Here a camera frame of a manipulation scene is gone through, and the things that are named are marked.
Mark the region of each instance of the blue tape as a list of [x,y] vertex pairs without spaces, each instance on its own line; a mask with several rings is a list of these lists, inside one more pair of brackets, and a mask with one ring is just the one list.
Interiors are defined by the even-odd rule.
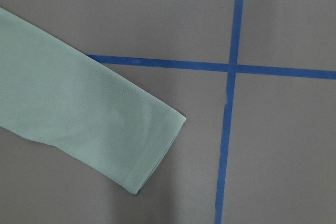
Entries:
[[159,68],[178,68],[178,69],[227,72],[229,66],[228,64],[225,63],[210,63],[210,62],[197,62],[197,61],[159,60],[159,59],[103,56],[103,55],[88,55],[88,56],[98,61],[99,63],[159,67]]
[[224,107],[223,131],[222,131],[222,140],[221,140],[221,149],[220,149],[221,155],[219,158],[217,191],[216,191],[216,201],[215,201],[215,208],[216,208],[215,224],[221,224],[221,220],[222,220],[224,188],[225,188],[226,167],[227,167],[227,155],[228,155],[233,99],[234,99],[235,83],[236,83],[236,70],[237,70],[237,60],[238,60],[238,50],[239,50],[240,28],[242,26],[241,16],[243,13],[243,2],[244,0],[235,0],[233,26],[232,26],[232,34],[231,34],[229,70],[228,70],[227,82],[226,82],[227,101]]
[[237,72],[336,80],[336,71],[327,70],[237,65]]

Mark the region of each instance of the horizontal blue line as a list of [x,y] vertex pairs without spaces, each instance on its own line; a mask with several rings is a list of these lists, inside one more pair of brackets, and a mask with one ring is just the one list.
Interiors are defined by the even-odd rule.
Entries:
[[[159,60],[159,59],[102,56],[102,55],[88,55],[88,56],[99,63],[109,63],[119,65],[192,69],[192,70],[205,70],[216,72],[227,72],[229,68],[229,65],[225,63],[182,61],[182,60]],[[292,76],[292,77],[336,80],[336,71],[301,69],[301,68],[279,68],[279,67],[237,65],[237,73],[266,74],[271,76]]]
[[159,68],[193,69],[193,70],[205,70],[205,71],[217,71],[217,72],[227,72],[228,70],[228,64],[224,63],[181,61],[181,60],[159,60],[159,59],[103,56],[103,55],[88,55],[88,56],[98,61],[99,63],[159,67]]

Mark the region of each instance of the mint green towel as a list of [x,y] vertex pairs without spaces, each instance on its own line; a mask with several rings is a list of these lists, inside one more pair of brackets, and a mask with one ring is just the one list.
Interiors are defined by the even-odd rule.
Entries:
[[185,120],[117,73],[0,8],[0,126],[56,146],[136,194]]

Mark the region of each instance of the vertical blue line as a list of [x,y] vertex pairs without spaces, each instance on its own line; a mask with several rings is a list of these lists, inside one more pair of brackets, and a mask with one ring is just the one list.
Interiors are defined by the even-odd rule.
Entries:
[[232,34],[231,34],[229,68],[226,82],[227,101],[224,107],[222,140],[220,149],[221,155],[219,158],[217,192],[215,201],[215,208],[216,208],[215,224],[221,224],[223,213],[225,176],[226,176],[227,155],[230,139],[233,98],[236,83],[236,71],[237,71],[237,60],[239,50],[240,27],[242,24],[241,21],[242,13],[243,13],[243,0],[235,0]]

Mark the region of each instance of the gray floor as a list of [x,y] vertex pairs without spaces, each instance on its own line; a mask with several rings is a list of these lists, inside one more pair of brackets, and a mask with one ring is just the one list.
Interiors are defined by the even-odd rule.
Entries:
[[[228,63],[234,0],[0,0],[86,54]],[[239,64],[336,70],[334,0],[244,0]],[[187,123],[136,196],[0,128],[0,223],[213,223],[226,73],[106,65]],[[238,74],[222,223],[334,223],[336,81]]]

